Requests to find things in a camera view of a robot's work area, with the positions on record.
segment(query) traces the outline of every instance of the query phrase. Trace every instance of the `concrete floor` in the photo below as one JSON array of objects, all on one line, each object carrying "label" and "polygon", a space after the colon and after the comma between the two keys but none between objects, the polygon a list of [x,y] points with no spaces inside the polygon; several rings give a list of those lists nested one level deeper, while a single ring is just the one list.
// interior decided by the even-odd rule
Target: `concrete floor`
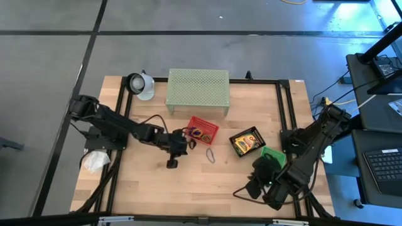
[{"label": "concrete floor", "polygon": [[[100,5],[100,0],[0,0],[0,30],[92,30]],[[370,3],[109,0],[100,30],[381,31],[382,27]],[[88,40],[89,36],[0,36],[0,136],[26,145],[24,151],[0,152],[0,218],[25,217],[29,212]],[[377,40],[98,36],[80,93],[98,96],[105,75],[145,69],[152,76],[166,77],[169,68],[209,68],[229,70],[232,78],[243,78],[251,70],[254,78],[304,79],[312,98],[347,71],[346,54],[364,52]],[[384,53],[394,56],[391,48]],[[325,96],[335,99],[350,89],[336,85]],[[353,98],[350,94],[344,100]],[[356,104],[344,107],[350,110]],[[44,214],[68,212],[83,146],[81,135],[69,129]],[[351,206],[359,195],[354,178],[329,176],[328,181],[340,218],[402,223],[401,210]]]}]

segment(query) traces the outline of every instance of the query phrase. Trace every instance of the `green object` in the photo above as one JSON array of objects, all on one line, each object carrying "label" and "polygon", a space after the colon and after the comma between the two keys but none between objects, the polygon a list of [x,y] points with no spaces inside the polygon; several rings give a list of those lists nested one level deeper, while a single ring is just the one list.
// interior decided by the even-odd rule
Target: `green object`
[{"label": "green object", "polygon": [[173,114],[175,106],[223,107],[229,110],[229,71],[170,69],[166,106]]},{"label": "green object", "polygon": [[261,156],[263,156],[264,154],[270,154],[272,157],[276,158],[279,162],[279,164],[281,165],[281,168],[283,168],[286,164],[286,155],[278,152],[278,151],[274,151],[269,147],[264,147],[263,150],[261,151]]}]

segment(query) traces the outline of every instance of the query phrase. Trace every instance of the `wooden table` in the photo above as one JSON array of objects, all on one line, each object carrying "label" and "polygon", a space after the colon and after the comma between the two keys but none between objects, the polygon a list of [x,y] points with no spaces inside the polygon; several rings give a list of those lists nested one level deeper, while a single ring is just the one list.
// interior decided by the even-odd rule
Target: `wooden table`
[{"label": "wooden table", "polygon": [[[106,76],[99,100],[111,109],[116,106],[121,77]],[[281,150],[281,129],[275,85],[230,84],[231,109],[226,117],[221,108],[176,107],[170,115],[165,105],[167,82],[156,82],[153,99],[141,101],[134,96],[130,119],[140,122],[154,114],[161,115],[169,131],[186,127],[191,116],[198,116],[219,125],[219,131],[211,146],[215,164],[205,156],[207,146],[198,143],[188,155],[177,158],[177,169],[166,169],[169,155],[152,146],[147,146],[129,137],[128,147],[123,152],[113,213],[133,215],[179,215],[211,217],[284,217],[294,218],[293,205],[283,205],[279,211],[232,196],[233,191],[244,186],[247,176],[253,171],[252,162],[259,157],[255,151],[239,158],[229,143],[229,137],[256,126],[267,146]],[[307,91],[302,80],[290,80],[296,121],[298,127],[312,123]],[[285,90],[282,90],[288,127]],[[125,91],[123,103],[126,102]],[[162,126],[160,119],[149,123]],[[314,195],[325,209],[334,214],[327,179],[322,162],[318,167]],[[82,168],[71,205],[76,210],[84,203],[99,184],[101,173],[90,174]],[[101,210],[106,208],[109,189],[105,189]],[[305,205],[301,204],[304,215]]]}]

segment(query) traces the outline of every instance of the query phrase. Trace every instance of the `computer keyboard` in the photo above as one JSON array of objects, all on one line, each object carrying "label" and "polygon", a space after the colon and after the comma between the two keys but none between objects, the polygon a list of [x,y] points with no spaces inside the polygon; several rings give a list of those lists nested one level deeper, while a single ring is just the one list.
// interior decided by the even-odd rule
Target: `computer keyboard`
[{"label": "computer keyboard", "polygon": [[402,151],[398,149],[364,153],[370,172],[381,193],[402,196]]}]

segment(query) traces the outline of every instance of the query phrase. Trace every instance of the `red plastic basket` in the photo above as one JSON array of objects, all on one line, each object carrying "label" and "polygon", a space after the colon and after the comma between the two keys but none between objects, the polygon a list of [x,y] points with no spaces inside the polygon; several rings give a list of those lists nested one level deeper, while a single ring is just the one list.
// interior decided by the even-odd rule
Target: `red plastic basket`
[{"label": "red plastic basket", "polygon": [[[215,135],[218,132],[219,126],[207,122],[203,119],[200,119],[199,117],[191,117],[190,122],[188,123],[187,126],[187,135],[192,137],[193,139],[200,141],[203,144],[206,145],[211,145],[212,141],[214,141]],[[209,143],[206,143],[205,141],[201,140],[201,137],[194,137],[191,132],[193,131],[194,128],[200,129],[202,131],[203,135],[209,135],[211,137],[211,140]]]}]

